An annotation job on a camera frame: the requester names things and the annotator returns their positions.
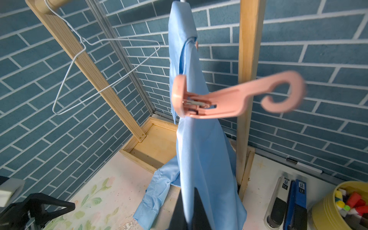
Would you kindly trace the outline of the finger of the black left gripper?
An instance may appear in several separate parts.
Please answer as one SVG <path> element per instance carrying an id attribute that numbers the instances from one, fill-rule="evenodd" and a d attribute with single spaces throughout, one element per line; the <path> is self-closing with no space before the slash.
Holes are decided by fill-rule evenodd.
<path id="1" fill-rule="evenodd" d="M 72 202 L 33 193 L 22 202 L 11 203 L 1 212 L 1 229 L 25 230 L 30 219 L 34 219 L 35 228 L 41 230 L 49 221 L 74 210 Z"/>

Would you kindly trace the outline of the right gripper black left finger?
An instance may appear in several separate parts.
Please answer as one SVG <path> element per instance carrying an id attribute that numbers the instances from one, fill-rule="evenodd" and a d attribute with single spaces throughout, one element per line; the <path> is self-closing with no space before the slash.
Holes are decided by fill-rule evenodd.
<path id="1" fill-rule="evenodd" d="M 168 230 L 188 230 L 184 215 L 182 192 L 179 193 Z"/>

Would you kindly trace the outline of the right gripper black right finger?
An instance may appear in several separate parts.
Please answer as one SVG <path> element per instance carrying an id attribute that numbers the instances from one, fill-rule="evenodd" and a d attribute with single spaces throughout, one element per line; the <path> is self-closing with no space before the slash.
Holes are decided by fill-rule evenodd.
<path id="1" fill-rule="evenodd" d="M 211 226 L 197 188 L 195 188 L 194 195 L 194 214 L 192 218 L 192 229 L 211 230 Z"/>

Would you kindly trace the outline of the light blue long-sleeve shirt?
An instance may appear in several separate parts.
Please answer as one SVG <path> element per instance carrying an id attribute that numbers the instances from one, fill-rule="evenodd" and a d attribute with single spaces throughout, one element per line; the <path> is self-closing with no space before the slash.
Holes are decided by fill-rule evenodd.
<path id="1" fill-rule="evenodd" d="M 174 1 L 168 23 L 170 83 L 186 76 L 191 93 L 209 93 L 195 47 L 196 25 L 187 2 Z M 176 156 L 158 169 L 139 204 L 134 219 L 149 230 L 163 206 L 171 185 L 180 186 L 187 223 L 194 217 L 199 193 L 210 227 L 240 230 L 247 218 L 237 191 L 236 154 L 217 119 L 179 120 Z"/>

